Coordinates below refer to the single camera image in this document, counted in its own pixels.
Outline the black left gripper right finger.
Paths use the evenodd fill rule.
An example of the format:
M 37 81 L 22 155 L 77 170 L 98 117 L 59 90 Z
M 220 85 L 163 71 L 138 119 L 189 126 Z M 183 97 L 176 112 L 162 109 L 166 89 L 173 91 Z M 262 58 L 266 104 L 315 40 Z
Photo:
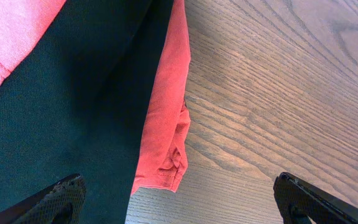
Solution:
M 289 172 L 276 177 L 273 191 L 284 224 L 358 224 L 358 208 Z

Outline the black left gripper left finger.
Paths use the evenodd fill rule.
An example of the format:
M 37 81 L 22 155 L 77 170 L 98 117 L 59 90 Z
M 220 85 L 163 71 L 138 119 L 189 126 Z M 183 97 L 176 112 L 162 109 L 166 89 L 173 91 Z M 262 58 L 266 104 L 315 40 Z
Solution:
M 85 195 L 83 176 L 69 175 L 0 212 L 0 224 L 78 224 Z

